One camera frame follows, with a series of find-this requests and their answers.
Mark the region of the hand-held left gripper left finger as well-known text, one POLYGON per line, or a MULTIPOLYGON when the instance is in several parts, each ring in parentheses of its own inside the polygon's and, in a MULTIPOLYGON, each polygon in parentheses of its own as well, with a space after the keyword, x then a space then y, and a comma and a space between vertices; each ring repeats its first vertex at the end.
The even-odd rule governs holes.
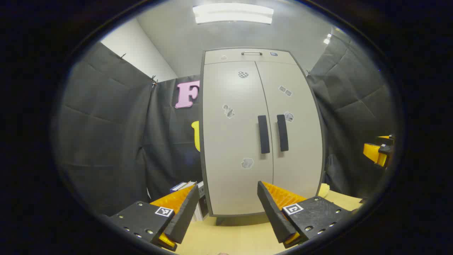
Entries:
POLYGON ((189 184, 153 202, 137 201, 108 217, 108 222, 146 244, 175 251, 199 203, 199 187, 189 184))

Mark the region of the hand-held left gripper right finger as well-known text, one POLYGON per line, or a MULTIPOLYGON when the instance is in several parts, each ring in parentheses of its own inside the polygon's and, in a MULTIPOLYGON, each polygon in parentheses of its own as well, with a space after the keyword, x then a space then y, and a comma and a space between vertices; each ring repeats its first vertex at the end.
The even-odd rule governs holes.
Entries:
POLYGON ((352 214, 320 196, 304 198, 263 181, 257 184, 257 196, 277 241, 285 248, 329 232, 352 214))

